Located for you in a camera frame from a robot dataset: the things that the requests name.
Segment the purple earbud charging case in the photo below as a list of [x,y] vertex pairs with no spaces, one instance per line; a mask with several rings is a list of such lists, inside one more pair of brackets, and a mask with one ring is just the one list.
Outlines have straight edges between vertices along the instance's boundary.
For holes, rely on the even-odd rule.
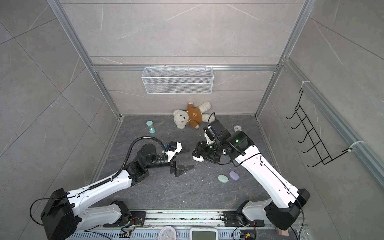
[[229,177],[233,181],[238,181],[240,179],[240,176],[235,171],[230,171]]

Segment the white earbud charging case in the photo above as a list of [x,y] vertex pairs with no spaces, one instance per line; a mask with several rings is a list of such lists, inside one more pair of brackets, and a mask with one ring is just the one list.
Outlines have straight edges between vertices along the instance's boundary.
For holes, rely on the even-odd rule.
[[200,157],[195,157],[195,156],[193,156],[193,159],[194,159],[195,161],[197,161],[197,162],[203,162],[203,161],[205,160],[202,156],[200,156]]

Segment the green earbud charging case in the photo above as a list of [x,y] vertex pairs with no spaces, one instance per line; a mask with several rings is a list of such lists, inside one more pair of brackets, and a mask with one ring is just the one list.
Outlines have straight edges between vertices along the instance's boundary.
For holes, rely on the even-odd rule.
[[225,175],[219,175],[218,176],[218,181],[220,183],[226,184],[229,181],[229,178]]

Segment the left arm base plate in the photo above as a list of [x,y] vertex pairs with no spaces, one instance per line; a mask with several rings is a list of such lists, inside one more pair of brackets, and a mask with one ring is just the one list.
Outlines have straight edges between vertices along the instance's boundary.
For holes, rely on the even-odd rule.
[[133,211],[129,214],[122,214],[113,224],[104,224],[104,228],[142,227],[146,220],[147,212]]

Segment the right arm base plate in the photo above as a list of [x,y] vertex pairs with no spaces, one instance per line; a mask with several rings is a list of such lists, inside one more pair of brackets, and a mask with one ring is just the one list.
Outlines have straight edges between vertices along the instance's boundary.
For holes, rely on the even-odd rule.
[[224,211],[220,216],[220,220],[225,223],[226,227],[240,227],[240,226],[256,226],[264,227],[264,220],[248,220],[243,214],[236,211]]

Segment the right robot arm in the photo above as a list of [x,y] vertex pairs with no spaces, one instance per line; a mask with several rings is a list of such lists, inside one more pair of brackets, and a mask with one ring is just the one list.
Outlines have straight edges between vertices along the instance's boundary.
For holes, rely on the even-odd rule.
[[265,201],[245,201],[237,209],[237,219],[242,225],[255,220],[269,220],[280,230],[287,230],[302,214],[310,198],[306,189],[290,184],[263,157],[254,142],[242,131],[219,135],[206,131],[206,141],[198,142],[193,158],[198,162],[220,163],[221,156],[228,156],[236,167],[244,167],[267,191]]

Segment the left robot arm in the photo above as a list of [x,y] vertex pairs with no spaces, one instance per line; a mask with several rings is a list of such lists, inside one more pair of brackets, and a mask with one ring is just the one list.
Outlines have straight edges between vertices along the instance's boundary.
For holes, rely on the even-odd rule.
[[177,142],[171,142],[166,150],[162,157],[157,154],[154,145],[146,144],[138,151],[132,162],[125,164],[122,171],[116,173],[116,177],[109,176],[72,192],[65,192],[63,188],[53,192],[41,214],[47,238],[64,240],[69,237],[82,222],[79,217],[81,210],[142,181],[149,175],[148,168],[170,166],[171,172],[176,174],[177,164],[173,157],[190,150]]

